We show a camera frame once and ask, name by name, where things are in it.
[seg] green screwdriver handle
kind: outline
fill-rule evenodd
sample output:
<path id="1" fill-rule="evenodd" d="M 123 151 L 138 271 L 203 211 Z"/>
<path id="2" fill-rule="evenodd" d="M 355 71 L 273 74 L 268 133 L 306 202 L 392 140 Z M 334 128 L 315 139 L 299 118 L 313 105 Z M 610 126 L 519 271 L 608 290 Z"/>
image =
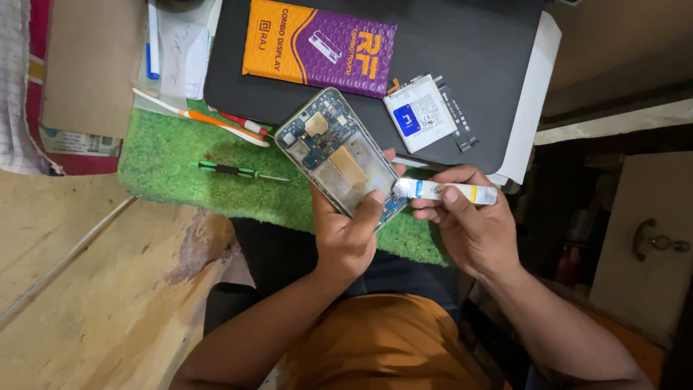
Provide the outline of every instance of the green screwdriver handle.
<path id="1" fill-rule="evenodd" d="M 211 161 L 198 161 L 197 163 L 194 162 L 193 164 L 196 164 L 198 169 L 203 171 L 228 173 L 229 175 L 236 175 L 244 178 L 257 179 L 259 175 L 258 171 L 254 171 L 249 168 L 227 167 Z"/>

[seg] blue sticker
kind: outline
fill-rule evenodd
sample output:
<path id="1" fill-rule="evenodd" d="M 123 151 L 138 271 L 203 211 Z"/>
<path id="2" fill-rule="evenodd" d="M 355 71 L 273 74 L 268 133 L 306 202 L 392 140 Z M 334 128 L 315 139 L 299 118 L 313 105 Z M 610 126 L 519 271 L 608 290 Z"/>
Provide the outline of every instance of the blue sticker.
<path id="1" fill-rule="evenodd" d="M 421 130 L 419 121 L 416 120 L 416 117 L 414 116 L 412 106 L 405 104 L 393 111 L 392 114 L 394 115 L 395 119 L 397 119 L 399 128 L 402 129 L 402 134 L 404 134 L 405 137 L 409 137 L 415 132 Z"/>
<path id="2" fill-rule="evenodd" d="M 421 188 L 423 187 L 423 180 L 416 181 L 416 197 L 421 198 Z"/>

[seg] door handle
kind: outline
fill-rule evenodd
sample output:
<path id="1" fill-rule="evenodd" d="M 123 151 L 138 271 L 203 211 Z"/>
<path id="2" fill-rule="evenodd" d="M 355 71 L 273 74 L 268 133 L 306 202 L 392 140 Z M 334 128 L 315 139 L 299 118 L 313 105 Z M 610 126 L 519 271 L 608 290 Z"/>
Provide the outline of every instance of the door handle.
<path id="1" fill-rule="evenodd" d="M 654 218 L 650 218 L 647 221 L 642 222 L 638 226 L 638 229 L 635 230 L 635 235 L 633 236 L 633 254 L 638 261 L 645 261 L 645 255 L 640 252 L 640 247 L 643 243 L 652 245 L 658 251 L 666 251 L 669 248 L 673 248 L 676 252 L 681 253 L 690 251 L 691 244 L 688 241 L 672 241 L 667 236 L 645 236 L 644 229 L 646 227 L 654 228 L 656 226 L 657 221 Z"/>

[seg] green mat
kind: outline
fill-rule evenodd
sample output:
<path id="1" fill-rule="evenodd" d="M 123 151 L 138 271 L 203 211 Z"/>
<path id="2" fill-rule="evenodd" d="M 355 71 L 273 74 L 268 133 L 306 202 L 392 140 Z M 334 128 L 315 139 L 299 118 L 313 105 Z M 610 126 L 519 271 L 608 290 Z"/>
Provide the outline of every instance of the green mat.
<path id="1" fill-rule="evenodd" d="M 224 120 L 209 113 L 203 101 L 188 101 L 188 106 Z M 149 201 L 194 205 L 228 217 L 251 217 L 312 232 L 308 180 L 270 141 L 271 147 L 261 148 L 216 126 L 135 108 L 118 180 Z M 231 166 L 291 181 L 203 172 L 190 166 L 197 160 L 225 160 Z M 407 175 L 421 172 L 407 171 Z M 437 226 L 417 221 L 411 212 L 408 207 L 378 232 L 378 247 L 418 262 L 445 265 L 448 256 Z"/>

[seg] phone battery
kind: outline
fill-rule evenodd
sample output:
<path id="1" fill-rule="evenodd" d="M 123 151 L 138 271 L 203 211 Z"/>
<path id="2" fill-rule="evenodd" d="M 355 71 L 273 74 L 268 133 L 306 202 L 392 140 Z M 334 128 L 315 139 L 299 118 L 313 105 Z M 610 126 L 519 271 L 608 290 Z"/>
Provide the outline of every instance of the phone battery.
<path id="1" fill-rule="evenodd" d="M 415 78 L 383 101 L 409 153 L 457 131 L 457 124 L 430 74 Z"/>

